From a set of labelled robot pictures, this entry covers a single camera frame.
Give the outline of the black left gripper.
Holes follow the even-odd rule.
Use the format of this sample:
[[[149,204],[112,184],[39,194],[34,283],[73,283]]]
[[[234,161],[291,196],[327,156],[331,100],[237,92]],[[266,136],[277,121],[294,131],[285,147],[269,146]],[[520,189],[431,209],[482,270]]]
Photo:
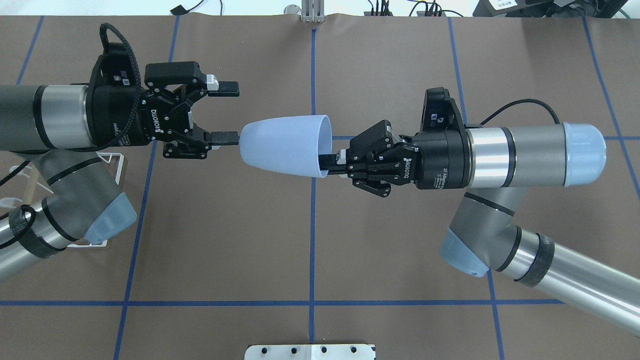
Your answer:
[[[203,160],[211,148],[237,146],[236,131],[206,132],[194,124],[192,106],[201,98],[239,97],[234,80],[203,73],[195,61],[151,63],[145,88],[96,80],[87,92],[87,119],[99,146],[146,146],[164,142],[167,158]]]

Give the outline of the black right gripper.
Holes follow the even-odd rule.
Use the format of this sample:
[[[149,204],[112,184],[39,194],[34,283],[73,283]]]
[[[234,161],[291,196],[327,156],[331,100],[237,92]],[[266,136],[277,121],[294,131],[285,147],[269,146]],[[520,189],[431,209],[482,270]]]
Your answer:
[[[470,146],[461,120],[425,125],[413,136],[398,136],[382,120],[350,140],[348,161],[340,153],[321,154],[318,167],[381,198],[391,186],[410,183],[421,191],[464,189],[471,182]]]

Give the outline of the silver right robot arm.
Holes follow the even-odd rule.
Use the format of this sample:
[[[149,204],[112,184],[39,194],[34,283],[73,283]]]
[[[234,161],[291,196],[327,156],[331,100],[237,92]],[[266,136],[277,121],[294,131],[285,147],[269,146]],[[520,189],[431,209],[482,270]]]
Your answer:
[[[514,223],[556,244],[639,276],[639,198],[619,143],[608,141],[604,174],[594,183],[533,187]],[[575,331],[630,338],[626,330],[502,272],[482,278],[446,264],[439,249],[462,190],[394,189],[388,199],[327,177],[315,185],[314,299],[316,301],[498,300],[503,336],[510,328],[541,333]]]

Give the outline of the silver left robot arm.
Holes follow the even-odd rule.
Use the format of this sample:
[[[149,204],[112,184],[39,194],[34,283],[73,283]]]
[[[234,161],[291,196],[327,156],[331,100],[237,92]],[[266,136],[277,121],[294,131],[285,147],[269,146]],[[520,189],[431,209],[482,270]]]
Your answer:
[[[2,215],[1,279],[78,240],[102,244],[137,221],[98,148],[162,141],[168,158],[203,160],[239,135],[201,129],[192,105],[239,94],[236,81],[217,80],[195,61],[148,64],[141,80],[131,60],[107,55],[88,84],[3,85],[1,150],[34,166],[53,193]]]

